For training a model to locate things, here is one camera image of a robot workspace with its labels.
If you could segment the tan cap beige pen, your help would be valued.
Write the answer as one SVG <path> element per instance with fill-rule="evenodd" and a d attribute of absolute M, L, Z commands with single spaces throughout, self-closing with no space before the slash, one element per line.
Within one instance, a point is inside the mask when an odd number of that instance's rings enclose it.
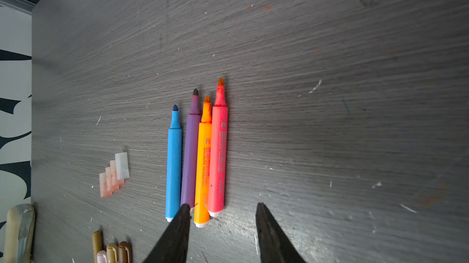
<path fill-rule="evenodd" d="M 115 243 L 110 243 L 106 247 L 107 263 L 117 263 L 118 261 L 118 246 Z"/>

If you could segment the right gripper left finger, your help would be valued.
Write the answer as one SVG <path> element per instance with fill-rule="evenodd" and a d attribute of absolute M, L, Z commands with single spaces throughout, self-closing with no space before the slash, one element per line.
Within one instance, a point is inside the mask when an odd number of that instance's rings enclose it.
<path fill-rule="evenodd" d="M 144 263 L 185 263 L 188 255 L 191 208 L 184 204 L 169 223 Z"/>

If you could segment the pink-red marker pen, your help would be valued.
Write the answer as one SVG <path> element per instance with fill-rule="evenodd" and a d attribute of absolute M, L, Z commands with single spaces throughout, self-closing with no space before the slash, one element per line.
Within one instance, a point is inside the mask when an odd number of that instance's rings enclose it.
<path fill-rule="evenodd" d="M 218 217 L 224 210 L 225 169 L 227 160 L 228 107 L 225 100 L 225 85 L 220 78 L 216 88 L 216 100 L 212 107 L 210 185 L 208 212 Z"/>

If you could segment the blue marker pen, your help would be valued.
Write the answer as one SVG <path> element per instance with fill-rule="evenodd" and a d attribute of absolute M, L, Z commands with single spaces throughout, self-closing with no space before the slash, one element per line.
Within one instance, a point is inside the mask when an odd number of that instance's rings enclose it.
<path fill-rule="evenodd" d="M 167 144 L 166 215 L 171 222 L 180 208 L 182 128 L 177 105 L 173 106 Z"/>

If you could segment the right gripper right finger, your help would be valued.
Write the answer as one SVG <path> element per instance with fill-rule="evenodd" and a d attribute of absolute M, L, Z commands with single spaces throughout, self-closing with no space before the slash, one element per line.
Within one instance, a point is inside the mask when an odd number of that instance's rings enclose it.
<path fill-rule="evenodd" d="M 262 263 L 306 263 L 264 203 L 257 204 L 255 219 Z"/>

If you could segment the orange marker pen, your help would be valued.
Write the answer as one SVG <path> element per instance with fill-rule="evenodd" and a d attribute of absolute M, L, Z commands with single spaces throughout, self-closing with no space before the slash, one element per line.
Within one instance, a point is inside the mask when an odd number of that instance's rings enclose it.
<path fill-rule="evenodd" d="M 202 118 L 199 123 L 197 151 L 197 177 L 195 187 L 194 223 L 203 228 L 210 221 L 208 212 L 208 192 L 210 179 L 212 114 L 211 98 L 205 97 Z"/>

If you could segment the purple marker pen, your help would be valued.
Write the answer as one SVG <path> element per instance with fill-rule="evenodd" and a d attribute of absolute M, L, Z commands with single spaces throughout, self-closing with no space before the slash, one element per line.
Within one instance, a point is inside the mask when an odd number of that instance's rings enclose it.
<path fill-rule="evenodd" d="M 191 108 L 186 122 L 183 176 L 181 185 L 181 205 L 188 204 L 195 207 L 195 186 L 197 173 L 197 150 L 199 138 L 199 123 L 202 118 L 198 89 L 194 89 Z"/>

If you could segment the clear orange pen cap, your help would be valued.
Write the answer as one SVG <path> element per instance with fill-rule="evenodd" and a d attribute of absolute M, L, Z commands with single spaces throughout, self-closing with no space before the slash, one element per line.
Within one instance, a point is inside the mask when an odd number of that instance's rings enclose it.
<path fill-rule="evenodd" d="M 120 189 L 120 186 L 114 181 L 111 167 L 105 168 L 106 190 L 109 194 Z"/>

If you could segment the clear pink pen cap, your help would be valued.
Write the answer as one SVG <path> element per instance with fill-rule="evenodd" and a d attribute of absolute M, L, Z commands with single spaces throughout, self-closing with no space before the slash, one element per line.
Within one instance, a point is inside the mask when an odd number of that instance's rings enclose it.
<path fill-rule="evenodd" d="M 116 168 L 116 161 L 111 160 L 110 161 L 110 168 L 111 168 L 111 181 L 112 185 L 115 189 L 118 189 L 122 184 L 125 183 L 125 180 L 119 180 L 117 179 L 117 168 Z"/>

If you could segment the clear red pen cap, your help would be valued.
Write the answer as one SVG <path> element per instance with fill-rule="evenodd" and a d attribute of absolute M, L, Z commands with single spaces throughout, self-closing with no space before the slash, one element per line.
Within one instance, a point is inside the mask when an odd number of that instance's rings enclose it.
<path fill-rule="evenodd" d="M 100 183 L 100 198 L 107 198 L 112 195 L 109 194 L 106 190 L 106 178 L 105 178 L 105 173 L 100 173 L 99 174 L 99 183 Z"/>

